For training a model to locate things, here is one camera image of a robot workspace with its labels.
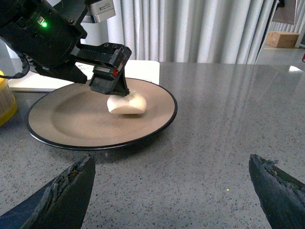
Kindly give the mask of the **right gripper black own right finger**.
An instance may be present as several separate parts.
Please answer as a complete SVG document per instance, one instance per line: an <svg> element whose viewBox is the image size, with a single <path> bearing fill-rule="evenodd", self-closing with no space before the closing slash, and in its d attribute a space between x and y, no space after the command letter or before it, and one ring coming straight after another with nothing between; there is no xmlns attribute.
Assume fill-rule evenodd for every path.
<svg viewBox="0 0 305 229"><path fill-rule="evenodd" d="M273 229L305 227L305 185L282 171L276 161L251 154L249 173L261 208Z"/></svg>

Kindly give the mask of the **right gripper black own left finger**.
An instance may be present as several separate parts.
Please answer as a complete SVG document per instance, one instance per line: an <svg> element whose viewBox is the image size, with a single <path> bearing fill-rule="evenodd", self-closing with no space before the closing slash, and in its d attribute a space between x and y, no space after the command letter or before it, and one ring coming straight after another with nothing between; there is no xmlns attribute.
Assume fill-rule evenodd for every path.
<svg viewBox="0 0 305 229"><path fill-rule="evenodd" d="M2 229L80 229L90 202L95 159L86 155L0 217Z"/></svg>

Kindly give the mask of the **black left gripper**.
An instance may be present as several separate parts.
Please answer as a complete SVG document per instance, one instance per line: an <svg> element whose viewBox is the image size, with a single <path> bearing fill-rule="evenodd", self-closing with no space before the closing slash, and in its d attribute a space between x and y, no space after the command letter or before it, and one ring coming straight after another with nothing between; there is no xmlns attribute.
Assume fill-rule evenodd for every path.
<svg viewBox="0 0 305 229"><path fill-rule="evenodd" d="M74 83L86 83L87 76L75 63L93 65L89 84L92 91L126 96L129 94L125 66L132 54L117 43L99 46L80 44L87 36L81 21L87 13L83 0L61 0L51 6L46 0L2 0L0 38L18 55L22 70Z"/></svg>

